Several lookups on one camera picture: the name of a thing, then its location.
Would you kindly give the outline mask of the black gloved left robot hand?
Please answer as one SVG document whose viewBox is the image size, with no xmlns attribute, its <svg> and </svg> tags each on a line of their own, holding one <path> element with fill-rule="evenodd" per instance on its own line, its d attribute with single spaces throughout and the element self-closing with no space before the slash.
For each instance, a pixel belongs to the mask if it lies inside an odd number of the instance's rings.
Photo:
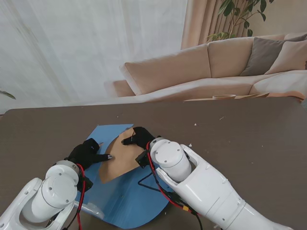
<svg viewBox="0 0 307 230">
<path fill-rule="evenodd" d="M 98 154 L 99 149 L 100 145 L 93 138 L 90 138 L 76 146 L 64 160 L 79 164 L 84 170 L 87 170 L 95 163 L 113 159 L 110 154 Z"/>
</svg>

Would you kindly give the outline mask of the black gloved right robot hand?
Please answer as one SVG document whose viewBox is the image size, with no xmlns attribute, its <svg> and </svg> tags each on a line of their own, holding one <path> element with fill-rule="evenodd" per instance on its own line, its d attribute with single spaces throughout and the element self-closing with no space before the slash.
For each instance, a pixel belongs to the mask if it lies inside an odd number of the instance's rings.
<svg viewBox="0 0 307 230">
<path fill-rule="evenodd" d="M 144 127 L 138 126 L 133 128 L 133 134 L 131 137 L 125 138 L 121 143 L 127 145 L 137 145 L 144 150 L 148 149 L 149 144 L 155 139 L 155 137 Z"/>
</svg>

